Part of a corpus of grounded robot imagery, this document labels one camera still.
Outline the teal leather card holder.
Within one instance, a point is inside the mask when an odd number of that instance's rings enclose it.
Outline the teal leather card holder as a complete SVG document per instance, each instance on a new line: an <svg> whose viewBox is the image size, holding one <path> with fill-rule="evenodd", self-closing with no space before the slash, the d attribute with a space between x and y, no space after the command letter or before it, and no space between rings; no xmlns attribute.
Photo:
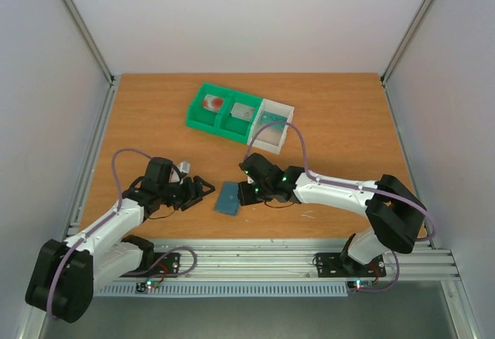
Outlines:
<svg viewBox="0 0 495 339"><path fill-rule="evenodd" d="M224 182L214 211L220 214L236 216L240 208L238 199L238 185L235 182Z"/></svg>

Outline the white translucent bin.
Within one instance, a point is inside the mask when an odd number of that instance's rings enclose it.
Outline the white translucent bin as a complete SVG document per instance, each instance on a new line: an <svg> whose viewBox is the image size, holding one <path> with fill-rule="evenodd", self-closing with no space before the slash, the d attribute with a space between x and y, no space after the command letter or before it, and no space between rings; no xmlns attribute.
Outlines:
<svg viewBox="0 0 495 339"><path fill-rule="evenodd" d="M290 105L263 99L254 116L247 144L279 154L288 130L284 122L292 122L294 111Z"/></svg>

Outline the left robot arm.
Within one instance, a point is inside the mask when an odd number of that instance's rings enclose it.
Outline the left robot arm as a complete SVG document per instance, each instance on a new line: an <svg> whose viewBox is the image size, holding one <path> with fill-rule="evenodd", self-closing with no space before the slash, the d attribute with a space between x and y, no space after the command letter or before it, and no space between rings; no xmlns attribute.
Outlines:
<svg viewBox="0 0 495 339"><path fill-rule="evenodd" d="M200 176L188 175L189 164L152 157L145 173L94 223L63 241L50 239L39 250L25 302L53 318L73 323L89 307L94 294L120 277L179 276L178 249L161 255L154 244L131 230L161 207L185 211L215 188Z"/></svg>

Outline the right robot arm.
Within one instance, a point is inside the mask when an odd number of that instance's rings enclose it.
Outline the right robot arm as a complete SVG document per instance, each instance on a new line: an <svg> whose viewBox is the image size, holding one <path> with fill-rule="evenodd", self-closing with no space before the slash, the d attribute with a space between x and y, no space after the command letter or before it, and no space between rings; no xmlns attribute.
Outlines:
<svg viewBox="0 0 495 339"><path fill-rule="evenodd" d="M247 180L238 184L243 206L276 200L291 204L321 204L366 218L369 228L351 235L338 266L356 275L387 251L413 251L425 220L425 207L395 176L352 181L322 176L300 166L280 169L263 155L252 153L240 164Z"/></svg>

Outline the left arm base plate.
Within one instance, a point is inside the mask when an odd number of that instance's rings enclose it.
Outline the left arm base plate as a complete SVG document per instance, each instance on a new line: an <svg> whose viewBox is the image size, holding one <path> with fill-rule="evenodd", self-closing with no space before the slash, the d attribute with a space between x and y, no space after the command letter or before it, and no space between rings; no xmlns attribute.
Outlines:
<svg viewBox="0 0 495 339"><path fill-rule="evenodd" d="M173 252L168 254L166 257L162 257L163 253L155 253L151 264L155 262L157 264L150 268L145 274L145 277L150 276L162 276L165 274L175 274L179 272L180 267L180 254L178 252Z"/></svg>

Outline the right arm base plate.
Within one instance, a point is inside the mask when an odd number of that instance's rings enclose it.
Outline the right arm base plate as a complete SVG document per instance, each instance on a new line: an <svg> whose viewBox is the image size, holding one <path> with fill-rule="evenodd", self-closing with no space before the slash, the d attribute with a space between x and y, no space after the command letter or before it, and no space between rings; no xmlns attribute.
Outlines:
<svg viewBox="0 0 495 339"><path fill-rule="evenodd" d="M339 252L318 252L312 258L319 278L374 278L387 275L382 255L366 265L344 265Z"/></svg>

